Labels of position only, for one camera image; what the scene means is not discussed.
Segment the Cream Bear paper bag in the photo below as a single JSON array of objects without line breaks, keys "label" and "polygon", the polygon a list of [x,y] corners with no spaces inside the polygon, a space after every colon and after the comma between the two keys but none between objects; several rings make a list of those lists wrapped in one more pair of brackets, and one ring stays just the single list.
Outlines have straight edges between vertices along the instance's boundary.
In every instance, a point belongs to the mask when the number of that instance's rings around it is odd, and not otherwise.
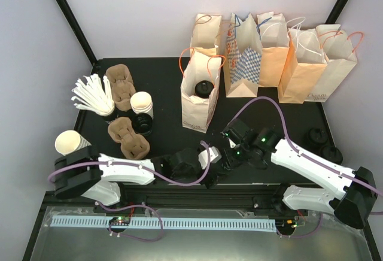
[{"label": "Cream Bear paper bag", "polygon": [[[180,85],[182,126],[206,133],[218,101],[221,68],[226,58],[222,55],[206,56],[191,47],[184,51],[190,51],[190,60],[186,68],[179,66],[183,75]],[[208,99],[200,98],[194,93],[195,85],[203,80],[214,85]]]}]

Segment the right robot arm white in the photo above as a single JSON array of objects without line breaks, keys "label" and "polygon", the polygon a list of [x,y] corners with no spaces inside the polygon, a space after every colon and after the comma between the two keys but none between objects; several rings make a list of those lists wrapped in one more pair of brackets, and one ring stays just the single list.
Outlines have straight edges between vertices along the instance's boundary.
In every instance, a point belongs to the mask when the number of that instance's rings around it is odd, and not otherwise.
[{"label": "right robot arm white", "polygon": [[272,199],[272,208],[279,215],[291,210],[313,210],[335,216],[343,224],[363,229],[378,198],[370,170],[343,167],[305,150],[270,129],[257,133],[239,119],[222,131],[230,145],[223,152],[229,168],[242,162],[270,161],[287,168],[317,184],[316,188],[288,186],[283,194]]}]

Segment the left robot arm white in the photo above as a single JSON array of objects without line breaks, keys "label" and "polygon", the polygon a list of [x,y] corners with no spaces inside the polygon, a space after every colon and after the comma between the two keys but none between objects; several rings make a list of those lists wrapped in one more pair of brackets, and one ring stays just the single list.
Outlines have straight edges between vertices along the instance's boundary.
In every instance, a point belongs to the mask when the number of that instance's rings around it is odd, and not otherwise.
[{"label": "left robot arm white", "polygon": [[162,180],[181,187],[203,184],[220,159],[219,150],[207,144],[203,144],[203,150],[186,148],[173,155],[143,160],[107,156],[89,145],[56,159],[48,180],[54,184],[57,199],[82,196],[120,213],[129,203],[122,194],[122,183],[146,186]]}]

